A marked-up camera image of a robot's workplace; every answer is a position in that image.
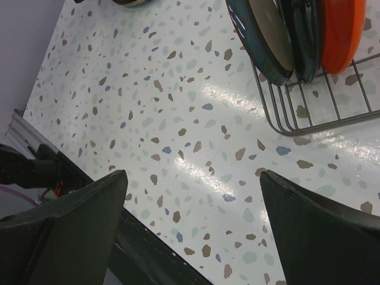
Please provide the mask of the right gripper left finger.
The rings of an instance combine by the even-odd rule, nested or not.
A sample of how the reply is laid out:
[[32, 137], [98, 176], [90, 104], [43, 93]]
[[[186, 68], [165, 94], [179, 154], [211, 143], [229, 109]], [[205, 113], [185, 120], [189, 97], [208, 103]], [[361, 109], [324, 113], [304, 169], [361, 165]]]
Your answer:
[[103, 284], [128, 187], [111, 174], [1, 219], [1, 284]]

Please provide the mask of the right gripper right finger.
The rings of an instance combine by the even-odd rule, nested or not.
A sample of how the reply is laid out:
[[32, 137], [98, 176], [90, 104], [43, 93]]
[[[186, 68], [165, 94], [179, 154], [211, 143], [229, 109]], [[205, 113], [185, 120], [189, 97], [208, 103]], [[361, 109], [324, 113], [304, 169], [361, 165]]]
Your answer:
[[379, 217], [266, 170], [259, 178], [287, 284], [379, 284]]

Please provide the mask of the orange plate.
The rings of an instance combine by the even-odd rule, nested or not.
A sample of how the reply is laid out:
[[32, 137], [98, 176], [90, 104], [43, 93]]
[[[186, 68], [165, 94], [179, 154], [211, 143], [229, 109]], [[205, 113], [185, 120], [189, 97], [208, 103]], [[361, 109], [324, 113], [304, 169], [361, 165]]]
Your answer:
[[327, 0], [322, 66], [330, 74], [342, 73], [351, 63], [365, 24], [365, 0]]

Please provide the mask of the yellow patterned plate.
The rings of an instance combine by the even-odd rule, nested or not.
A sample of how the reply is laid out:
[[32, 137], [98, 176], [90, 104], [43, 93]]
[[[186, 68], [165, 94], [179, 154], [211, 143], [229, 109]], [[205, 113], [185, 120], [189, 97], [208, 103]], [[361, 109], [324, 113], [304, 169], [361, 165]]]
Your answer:
[[112, 0], [112, 1], [123, 7], [132, 7], [132, 6], [142, 4], [146, 0]]

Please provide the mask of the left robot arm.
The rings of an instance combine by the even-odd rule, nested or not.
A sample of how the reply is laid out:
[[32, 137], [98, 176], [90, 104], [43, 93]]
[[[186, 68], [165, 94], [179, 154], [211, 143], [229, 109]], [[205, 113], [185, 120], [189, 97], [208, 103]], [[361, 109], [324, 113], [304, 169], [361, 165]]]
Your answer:
[[24, 189], [56, 188], [60, 164], [53, 160], [28, 159], [14, 148], [1, 144], [1, 184]]

